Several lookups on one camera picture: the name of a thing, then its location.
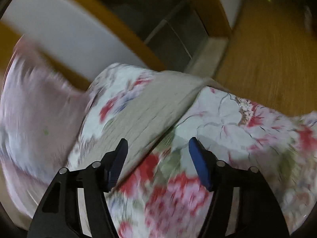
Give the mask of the cream ribbed knit sweater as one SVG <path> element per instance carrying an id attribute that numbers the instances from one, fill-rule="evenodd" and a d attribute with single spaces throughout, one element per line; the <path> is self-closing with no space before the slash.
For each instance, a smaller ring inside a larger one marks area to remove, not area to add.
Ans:
<path id="1" fill-rule="evenodd" d="M 128 142 L 128 154 L 115 187 L 147 156 L 158 139 L 177 122 L 206 86 L 224 87 L 207 77 L 163 71 L 144 91 L 106 125 L 100 146 L 102 152 L 115 150 L 121 139 Z"/>

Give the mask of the floral quilted bedspread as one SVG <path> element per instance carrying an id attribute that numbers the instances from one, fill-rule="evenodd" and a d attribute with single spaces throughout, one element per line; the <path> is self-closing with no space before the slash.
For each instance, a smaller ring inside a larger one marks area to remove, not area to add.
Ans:
<path id="1" fill-rule="evenodd" d="M 68 157 L 78 170 L 100 160 L 106 125 L 158 73 L 115 63 L 92 82 L 97 97 Z M 282 208 L 290 233 L 316 204 L 316 113 L 289 118 L 225 90 L 204 87 L 187 112 L 154 143 L 146 157 L 106 195 L 120 237 L 197 237 L 212 194 L 190 157 L 195 137 L 219 160 L 239 169 L 256 166 Z"/>

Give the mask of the pale pink floral pillow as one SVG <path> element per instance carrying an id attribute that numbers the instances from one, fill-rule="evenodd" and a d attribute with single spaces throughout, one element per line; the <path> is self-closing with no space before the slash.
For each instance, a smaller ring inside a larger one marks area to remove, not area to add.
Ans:
<path id="1" fill-rule="evenodd" d="M 33 217 L 66 165 L 94 94 L 74 88 L 27 39 L 16 43 L 1 94 L 1 164 L 17 210 Z"/>

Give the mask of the white wooden-trimmed headboard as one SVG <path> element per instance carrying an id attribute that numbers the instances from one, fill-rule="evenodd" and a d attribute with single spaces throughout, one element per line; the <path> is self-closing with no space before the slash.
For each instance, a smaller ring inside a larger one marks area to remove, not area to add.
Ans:
<path id="1" fill-rule="evenodd" d="M 165 70 L 165 65 L 98 0 L 1 0 L 1 72 L 21 36 L 79 89 L 108 65 L 122 62 Z"/>

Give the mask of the dark open nightstand shelf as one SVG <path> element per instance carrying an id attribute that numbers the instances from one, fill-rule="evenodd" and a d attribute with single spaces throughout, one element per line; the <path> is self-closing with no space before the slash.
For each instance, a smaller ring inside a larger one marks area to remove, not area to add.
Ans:
<path id="1" fill-rule="evenodd" d="M 230 26 L 220 0 L 98 0 L 123 21 L 169 70 L 184 72 L 208 38 Z"/>

